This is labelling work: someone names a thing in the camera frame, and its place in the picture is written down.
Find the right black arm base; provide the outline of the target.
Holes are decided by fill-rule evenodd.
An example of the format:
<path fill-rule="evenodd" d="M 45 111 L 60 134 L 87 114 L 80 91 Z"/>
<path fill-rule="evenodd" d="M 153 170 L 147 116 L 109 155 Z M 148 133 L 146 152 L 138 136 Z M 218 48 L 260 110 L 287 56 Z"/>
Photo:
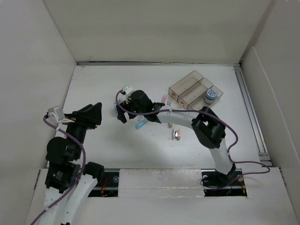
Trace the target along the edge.
<path fill-rule="evenodd" d="M 234 182 L 233 179 L 241 175 L 241 170 L 236 170 L 230 179 L 217 175 L 215 170 L 203 170 L 200 184 L 203 186 L 205 197 L 247 197 L 246 185 L 243 177 Z"/>

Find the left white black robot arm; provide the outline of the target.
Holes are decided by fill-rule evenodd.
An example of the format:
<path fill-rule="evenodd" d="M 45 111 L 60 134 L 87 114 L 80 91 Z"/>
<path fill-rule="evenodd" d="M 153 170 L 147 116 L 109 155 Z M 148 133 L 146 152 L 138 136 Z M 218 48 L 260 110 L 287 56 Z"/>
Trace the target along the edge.
<path fill-rule="evenodd" d="M 87 131 L 101 124 L 101 110 L 100 102 L 70 114 L 61 106 L 48 109 L 45 123 L 52 120 L 67 129 L 62 131 L 63 137 L 52 138 L 46 147 L 49 168 L 41 225 L 73 225 L 92 189 L 104 182 L 104 167 L 86 162 L 83 148 Z"/>

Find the blue highlighter marker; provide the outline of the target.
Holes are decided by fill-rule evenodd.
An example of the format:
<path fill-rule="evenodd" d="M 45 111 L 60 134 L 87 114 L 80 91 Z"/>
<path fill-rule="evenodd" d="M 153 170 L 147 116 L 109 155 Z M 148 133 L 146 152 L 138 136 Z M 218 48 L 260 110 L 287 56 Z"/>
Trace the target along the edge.
<path fill-rule="evenodd" d="M 143 127 L 147 122 L 148 122 L 148 120 L 140 121 L 139 123 L 136 124 L 135 128 L 136 128 L 136 129 L 140 129 L 140 128 Z"/>

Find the pink purple highlighter marker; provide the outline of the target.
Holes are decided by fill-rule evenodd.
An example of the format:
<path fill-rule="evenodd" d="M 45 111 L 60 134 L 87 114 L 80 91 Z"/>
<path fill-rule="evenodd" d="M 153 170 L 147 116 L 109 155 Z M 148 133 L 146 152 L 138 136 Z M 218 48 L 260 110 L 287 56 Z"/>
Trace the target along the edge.
<path fill-rule="evenodd" d="M 167 95 L 164 94 L 164 95 L 162 96 L 162 98 L 161 98 L 161 103 L 165 103 L 166 100 L 167 100 Z"/>

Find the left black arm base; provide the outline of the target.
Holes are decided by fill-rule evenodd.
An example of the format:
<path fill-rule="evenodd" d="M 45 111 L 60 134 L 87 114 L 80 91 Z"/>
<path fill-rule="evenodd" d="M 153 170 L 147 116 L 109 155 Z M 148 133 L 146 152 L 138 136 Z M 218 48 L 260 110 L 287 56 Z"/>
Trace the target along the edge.
<path fill-rule="evenodd" d="M 117 169 L 105 170 L 102 182 L 99 182 L 88 197 L 118 197 L 120 171 Z"/>

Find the aluminium rail right edge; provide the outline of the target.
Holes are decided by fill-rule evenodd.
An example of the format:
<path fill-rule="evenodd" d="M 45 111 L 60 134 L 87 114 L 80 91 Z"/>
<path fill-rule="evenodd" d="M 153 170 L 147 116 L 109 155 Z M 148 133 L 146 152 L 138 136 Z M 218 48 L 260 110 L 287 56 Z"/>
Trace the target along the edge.
<path fill-rule="evenodd" d="M 263 164 L 272 167 L 273 164 L 272 164 L 271 158 L 269 156 L 267 146 L 264 141 L 264 137 L 263 137 L 256 113 L 255 113 L 253 103 L 251 101 L 251 97 L 250 97 L 241 67 L 235 66 L 234 72 L 236 74 L 236 78 L 237 78 L 237 81 L 238 81 L 238 84 L 240 87 L 240 91 L 242 93 L 244 104 L 246 106 L 247 113 L 248 113 L 248 116 L 250 119 L 250 123 L 251 123 L 251 127 L 252 127 L 252 130 L 254 133 L 256 145 L 258 147 L 259 159 Z"/>

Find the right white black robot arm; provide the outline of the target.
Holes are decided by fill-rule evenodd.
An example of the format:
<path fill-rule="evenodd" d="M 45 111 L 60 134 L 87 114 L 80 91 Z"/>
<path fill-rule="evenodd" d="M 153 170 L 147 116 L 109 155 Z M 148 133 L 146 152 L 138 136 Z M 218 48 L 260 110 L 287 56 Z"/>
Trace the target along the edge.
<path fill-rule="evenodd" d="M 133 119 L 143 116 L 150 122 L 174 124 L 190 128 L 194 131 L 200 144 L 209 149 L 215 163 L 216 174 L 213 179 L 217 187 L 234 182 L 236 165 L 229 156 L 225 143 L 226 124 L 209 108 L 201 110 L 180 110 L 164 103 L 152 102 L 142 90 L 134 90 L 130 86 L 118 91 L 125 100 L 117 103 L 118 120 L 127 122 L 127 117 Z"/>

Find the clear three-compartment organizer tray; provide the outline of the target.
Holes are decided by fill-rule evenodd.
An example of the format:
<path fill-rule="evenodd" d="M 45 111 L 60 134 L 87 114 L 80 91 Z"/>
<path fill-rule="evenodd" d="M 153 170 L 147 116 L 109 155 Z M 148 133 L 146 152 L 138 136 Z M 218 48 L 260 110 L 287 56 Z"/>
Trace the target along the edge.
<path fill-rule="evenodd" d="M 208 89 L 218 92 L 217 99 L 212 104 L 204 102 L 204 96 Z M 180 107 L 186 110 L 200 110 L 202 107 L 212 107 L 223 96 L 217 86 L 197 71 L 192 71 L 168 89 L 169 96 L 175 100 Z"/>

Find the pink eraser clip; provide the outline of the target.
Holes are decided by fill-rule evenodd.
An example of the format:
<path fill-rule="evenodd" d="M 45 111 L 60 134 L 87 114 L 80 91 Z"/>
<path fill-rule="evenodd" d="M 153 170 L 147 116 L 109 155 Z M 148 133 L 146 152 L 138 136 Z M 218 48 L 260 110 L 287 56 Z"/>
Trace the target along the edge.
<path fill-rule="evenodd" d="M 179 128 L 175 128 L 173 130 L 172 139 L 176 140 L 176 141 L 179 141 L 181 139 L 181 134 L 180 134 L 180 129 Z"/>

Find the blue tape roll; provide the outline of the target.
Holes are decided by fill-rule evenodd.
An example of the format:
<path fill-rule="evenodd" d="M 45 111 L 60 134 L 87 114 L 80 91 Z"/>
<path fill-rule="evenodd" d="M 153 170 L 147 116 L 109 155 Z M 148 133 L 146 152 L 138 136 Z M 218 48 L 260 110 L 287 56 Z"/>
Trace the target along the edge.
<path fill-rule="evenodd" d="M 218 97 L 218 92 L 215 89 L 208 89 L 204 96 L 204 102 L 212 104 Z"/>
<path fill-rule="evenodd" d="M 114 101 L 113 106 L 114 106 L 115 112 L 118 113 L 118 109 L 117 109 L 118 103 L 117 103 L 117 101 Z"/>

